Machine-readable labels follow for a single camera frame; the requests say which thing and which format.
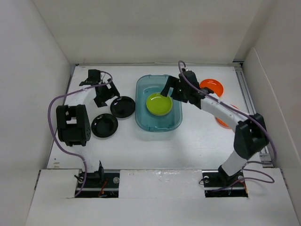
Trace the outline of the green plate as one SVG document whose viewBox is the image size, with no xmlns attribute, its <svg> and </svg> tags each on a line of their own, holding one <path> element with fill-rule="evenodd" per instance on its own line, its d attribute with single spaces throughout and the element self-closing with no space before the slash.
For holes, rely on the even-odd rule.
<svg viewBox="0 0 301 226">
<path fill-rule="evenodd" d="M 149 95 L 146 99 L 147 110 L 156 116 L 167 115 L 173 107 L 173 101 L 170 96 L 163 96 L 159 92 Z"/>
</svg>

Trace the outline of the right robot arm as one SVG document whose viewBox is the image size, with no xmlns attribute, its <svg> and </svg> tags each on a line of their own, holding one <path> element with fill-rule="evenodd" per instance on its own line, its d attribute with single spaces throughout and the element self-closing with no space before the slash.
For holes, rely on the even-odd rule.
<svg viewBox="0 0 301 226">
<path fill-rule="evenodd" d="M 200 88 L 193 71 L 181 72 L 177 78 L 169 76 L 161 95 L 167 96 L 169 91 L 172 92 L 172 99 L 190 103 L 210 113 L 234 131 L 234 150 L 218 168 L 217 179 L 220 184 L 227 186 L 233 182 L 248 160 L 269 144 L 262 115 L 241 112 L 224 103 L 212 89 Z"/>
</svg>

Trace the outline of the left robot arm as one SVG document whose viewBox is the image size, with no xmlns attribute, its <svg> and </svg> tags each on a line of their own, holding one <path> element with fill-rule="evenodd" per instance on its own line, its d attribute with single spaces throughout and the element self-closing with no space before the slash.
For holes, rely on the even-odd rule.
<svg viewBox="0 0 301 226">
<path fill-rule="evenodd" d="M 93 186 L 105 181 L 104 169 L 87 147 L 91 138 L 91 124 L 86 106 L 91 102 L 98 108 L 118 97 L 119 92 L 112 82 L 112 76 L 104 71 L 89 69 L 87 79 L 79 84 L 80 89 L 69 95 L 67 104 L 56 108 L 57 135 L 61 142 L 73 147 L 77 155 L 84 158 L 83 174 Z"/>
</svg>

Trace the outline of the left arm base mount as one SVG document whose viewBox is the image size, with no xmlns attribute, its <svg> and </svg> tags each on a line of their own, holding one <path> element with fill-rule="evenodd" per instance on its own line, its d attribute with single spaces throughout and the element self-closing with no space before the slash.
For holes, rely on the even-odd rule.
<svg viewBox="0 0 301 226">
<path fill-rule="evenodd" d="M 78 180 L 75 189 L 76 198 L 118 198 L 119 197 L 119 170 L 105 170 L 104 175 L 100 178 L 95 172 L 94 175 L 88 174 L 85 184 L 83 185 L 84 173 L 80 173 L 75 178 Z"/>
</svg>

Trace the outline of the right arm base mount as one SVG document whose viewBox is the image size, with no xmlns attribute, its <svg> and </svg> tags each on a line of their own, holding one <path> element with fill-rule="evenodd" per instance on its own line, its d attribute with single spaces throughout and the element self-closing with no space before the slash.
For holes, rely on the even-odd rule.
<svg viewBox="0 0 301 226">
<path fill-rule="evenodd" d="M 204 187 L 206 198 L 248 197 L 244 174 L 239 171 L 224 179 L 218 170 L 203 170 L 199 185 Z"/>
</svg>

